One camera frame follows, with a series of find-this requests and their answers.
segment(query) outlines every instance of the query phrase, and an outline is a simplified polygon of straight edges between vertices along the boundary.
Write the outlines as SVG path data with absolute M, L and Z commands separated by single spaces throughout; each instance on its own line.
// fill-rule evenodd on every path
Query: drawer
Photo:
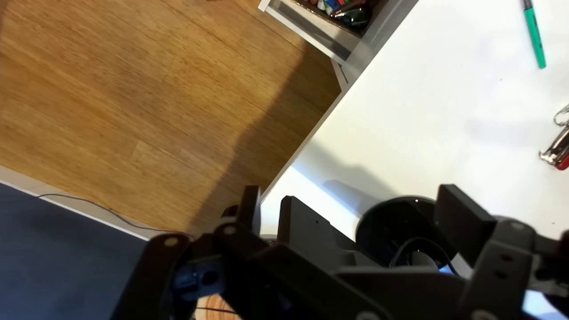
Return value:
M 381 0 L 365 34 L 356 34 L 297 0 L 262 0 L 260 9 L 331 57 L 338 78 L 352 84 L 416 2 Z

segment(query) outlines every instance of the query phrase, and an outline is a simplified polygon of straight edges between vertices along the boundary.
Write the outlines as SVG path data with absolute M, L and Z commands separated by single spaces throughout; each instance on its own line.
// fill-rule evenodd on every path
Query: cable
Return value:
M 139 229 L 148 229 L 148 231 L 166 231 L 166 229 L 148 228 L 148 226 L 139 226 L 139 224 L 135 224 L 135 222 L 130 222 L 130 221 L 125 219 L 123 215 L 116 213 L 112 208 L 103 206 L 103 205 L 98 205 L 98 203 L 94 203 L 94 201 L 91 201 L 91 199 L 86 199 L 86 197 L 75 197 L 75 196 L 68 196 L 68 194 L 39 194 L 39 196 L 36 196 L 36 197 L 38 197 L 38 199 L 66 197 L 66 199 L 75 199 L 75 201 L 89 203 L 89 205 L 93 205 L 93 206 L 96 206 L 96 208 L 102 208 L 102 210 L 109 212 L 110 215 L 118 217 L 119 221 L 123 221 L 123 222 L 128 224 L 128 226 L 134 226 L 134 228 L 139 228 Z
M 448 269 L 450 269 L 454 274 L 457 274 L 457 270 L 455 270 L 454 265 L 450 263 L 450 258 L 446 256 L 445 249 L 443 249 L 439 244 L 436 244 L 434 240 L 425 238 L 425 237 L 407 238 L 407 240 L 397 249 L 393 260 L 390 261 L 390 267 L 395 267 L 395 263 L 398 263 L 398 260 L 402 258 L 404 251 L 406 251 L 413 242 L 427 242 L 427 244 L 430 244 L 432 247 L 436 247 L 436 249 L 443 254 L 443 258 L 448 260 Z

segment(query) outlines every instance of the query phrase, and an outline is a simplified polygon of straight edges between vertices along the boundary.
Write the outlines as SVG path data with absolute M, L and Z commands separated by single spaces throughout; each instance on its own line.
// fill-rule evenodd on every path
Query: black machine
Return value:
M 114 318 L 187 320 L 198 299 L 221 293 L 246 320 L 514 320 L 532 318 L 528 288 L 569 315 L 569 233 L 557 242 L 496 219 L 454 185 L 436 203 L 372 208 L 356 242 L 295 197 L 283 199 L 278 240 L 260 238 L 258 187 L 224 215 L 231 222 L 198 240 L 150 240 Z M 471 276 L 438 272 L 457 254 Z

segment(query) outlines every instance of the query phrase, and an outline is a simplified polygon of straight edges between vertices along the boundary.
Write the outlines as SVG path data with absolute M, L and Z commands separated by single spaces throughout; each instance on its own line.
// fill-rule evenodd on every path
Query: black metal frame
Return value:
M 462 199 L 452 201 L 457 206 L 473 203 L 452 185 L 443 185 L 439 194 L 445 194 L 445 199 Z M 569 260 L 564 245 L 543 242 L 532 228 L 518 221 L 496 222 L 489 238 L 477 238 L 484 249 L 475 260 L 471 279 L 393 269 L 327 274 L 286 245 L 270 245 L 258 237 L 258 203 L 260 189 L 249 187 L 240 208 L 233 210 L 235 222 L 219 226 L 212 235 L 196 242 L 185 235 L 153 238 L 114 318 L 190 318 L 199 297 L 221 293 L 242 318 L 253 320 L 507 320 L 527 317 L 521 302 L 528 283 L 567 283 Z M 560 290 L 551 290 L 548 297 L 566 309 L 567 297 L 562 295 Z

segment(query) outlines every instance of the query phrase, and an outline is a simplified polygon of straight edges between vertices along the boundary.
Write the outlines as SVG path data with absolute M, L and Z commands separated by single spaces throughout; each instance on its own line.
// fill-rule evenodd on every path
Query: screw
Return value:
M 235 233 L 237 233 L 237 228 L 233 224 L 224 228 L 224 235 L 235 235 Z
M 166 247 L 176 247 L 176 245 L 178 245 L 178 238 L 176 238 L 176 237 L 167 237 L 167 238 L 164 240 L 164 245 L 166 245 Z
M 356 320 L 379 320 L 379 317 L 372 311 L 359 311 Z
M 498 320 L 498 317 L 495 317 L 493 313 L 489 313 L 486 309 L 475 309 L 471 318 L 473 320 Z

